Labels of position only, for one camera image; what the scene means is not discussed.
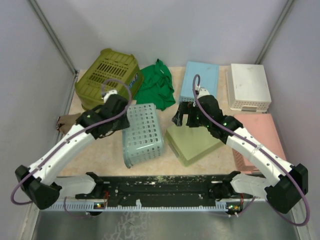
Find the teal perforated basket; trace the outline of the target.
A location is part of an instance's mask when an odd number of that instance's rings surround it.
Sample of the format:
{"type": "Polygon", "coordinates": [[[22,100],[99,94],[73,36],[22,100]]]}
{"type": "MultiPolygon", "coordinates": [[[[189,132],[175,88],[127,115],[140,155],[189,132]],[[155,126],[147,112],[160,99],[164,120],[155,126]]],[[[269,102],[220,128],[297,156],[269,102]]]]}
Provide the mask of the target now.
{"type": "Polygon", "coordinates": [[[130,169],[160,157],[165,152],[165,142],[153,103],[133,104],[126,113],[129,127],[122,131],[122,146],[124,164],[130,169]]]}

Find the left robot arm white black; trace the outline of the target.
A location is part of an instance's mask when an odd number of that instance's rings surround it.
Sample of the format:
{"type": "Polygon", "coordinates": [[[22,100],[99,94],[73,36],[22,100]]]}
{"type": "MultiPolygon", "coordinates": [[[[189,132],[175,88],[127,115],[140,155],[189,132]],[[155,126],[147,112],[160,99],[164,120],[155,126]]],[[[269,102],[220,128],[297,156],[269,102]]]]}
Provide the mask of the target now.
{"type": "Polygon", "coordinates": [[[40,210],[66,197],[101,197],[104,192],[103,181],[94,173],[67,178],[58,178],[58,175],[93,141],[128,128],[130,123],[127,110],[130,104],[130,99],[113,90],[107,93],[104,104],[83,112],[69,132],[48,153],[29,167],[20,165],[15,170],[18,188],[40,210]]]}

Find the white perforated basket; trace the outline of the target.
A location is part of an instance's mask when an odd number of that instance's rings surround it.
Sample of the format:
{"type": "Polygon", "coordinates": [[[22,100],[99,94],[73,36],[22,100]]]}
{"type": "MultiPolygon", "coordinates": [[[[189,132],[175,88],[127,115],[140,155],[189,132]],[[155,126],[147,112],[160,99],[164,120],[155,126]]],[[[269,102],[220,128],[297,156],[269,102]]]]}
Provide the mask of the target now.
{"type": "Polygon", "coordinates": [[[226,72],[226,83],[231,110],[261,113],[268,110],[272,99],[263,65],[232,63],[226,72]]]}

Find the light green shallow tray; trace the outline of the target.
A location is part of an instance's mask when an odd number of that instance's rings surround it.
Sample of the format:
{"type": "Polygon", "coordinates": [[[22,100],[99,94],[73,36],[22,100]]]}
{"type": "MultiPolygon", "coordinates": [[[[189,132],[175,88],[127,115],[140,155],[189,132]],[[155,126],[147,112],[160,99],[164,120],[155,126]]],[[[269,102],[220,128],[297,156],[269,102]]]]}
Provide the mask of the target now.
{"type": "Polygon", "coordinates": [[[201,160],[208,154],[223,146],[204,127],[172,125],[164,135],[168,145],[184,167],[201,160]]]}

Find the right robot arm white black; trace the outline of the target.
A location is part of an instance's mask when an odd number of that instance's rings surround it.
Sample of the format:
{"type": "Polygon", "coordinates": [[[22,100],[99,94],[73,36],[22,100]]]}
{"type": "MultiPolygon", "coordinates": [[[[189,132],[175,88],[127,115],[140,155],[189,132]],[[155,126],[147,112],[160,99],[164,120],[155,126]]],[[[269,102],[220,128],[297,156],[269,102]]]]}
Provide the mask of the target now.
{"type": "Polygon", "coordinates": [[[195,102],[181,102],[172,122],[180,127],[183,116],[190,128],[204,127],[216,139],[247,158],[262,177],[238,171],[223,180],[223,192],[229,198],[249,194],[268,201],[278,212],[286,214],[299,201],[306,201],[308,170],[302,164],[293,165],[268,150],[257,141],[243,124],[231,115],[223,114],[213,95],[204,95],[195,102]]]}

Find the pink perforated basket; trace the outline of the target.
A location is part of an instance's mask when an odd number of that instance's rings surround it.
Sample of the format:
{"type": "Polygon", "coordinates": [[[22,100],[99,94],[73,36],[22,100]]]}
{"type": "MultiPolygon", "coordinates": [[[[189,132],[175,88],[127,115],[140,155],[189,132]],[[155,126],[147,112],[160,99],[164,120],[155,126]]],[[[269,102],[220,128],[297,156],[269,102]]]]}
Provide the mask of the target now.
{"type": "MultiPolygon", "coordinates": [[[[277,154],[278,157],[286,160],[286,156],[271,114],[236,114],[234,117],[243,124],[250,134],[253,134],[253,137],[256,140],[266,146],[270,151],[277,154]]],[[[238,151],[233,150],[232,152],[235,166],[238,171],[247,174],[259,172],[259,170],[238,151]]]]}

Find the large olive green container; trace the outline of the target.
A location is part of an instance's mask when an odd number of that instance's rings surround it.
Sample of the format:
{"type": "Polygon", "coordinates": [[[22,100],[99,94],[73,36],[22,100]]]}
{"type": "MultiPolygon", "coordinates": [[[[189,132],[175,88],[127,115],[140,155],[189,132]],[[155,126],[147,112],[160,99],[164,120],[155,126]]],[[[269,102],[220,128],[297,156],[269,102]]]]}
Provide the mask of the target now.
{"type": "Polygon", "coordinates": [[[144,82],[144,76],[134,55],[106,48],[75,83],[75,93],[81,101],[82,108],[90,110],[103,104],[103,93],[109,90],[117,90],[118,94],[128,98],[126,88],[113,81],[114,79],[126,84],[133,97],[144,82]]]}

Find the light blue perforated basket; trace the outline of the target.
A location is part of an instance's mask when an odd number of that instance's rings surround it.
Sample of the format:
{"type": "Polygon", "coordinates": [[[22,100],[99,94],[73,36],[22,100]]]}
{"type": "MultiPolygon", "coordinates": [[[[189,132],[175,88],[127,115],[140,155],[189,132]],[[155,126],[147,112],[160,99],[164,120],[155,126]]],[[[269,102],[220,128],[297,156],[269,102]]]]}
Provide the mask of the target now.
{"type": "Polygon", "coordinates": [[[180,89],[178,103],[193,102],[193,79],[200,76],[200,87],[205,88],[214,97],[217,96],[220,66],[217,64],[188,61],[180,89]]]}

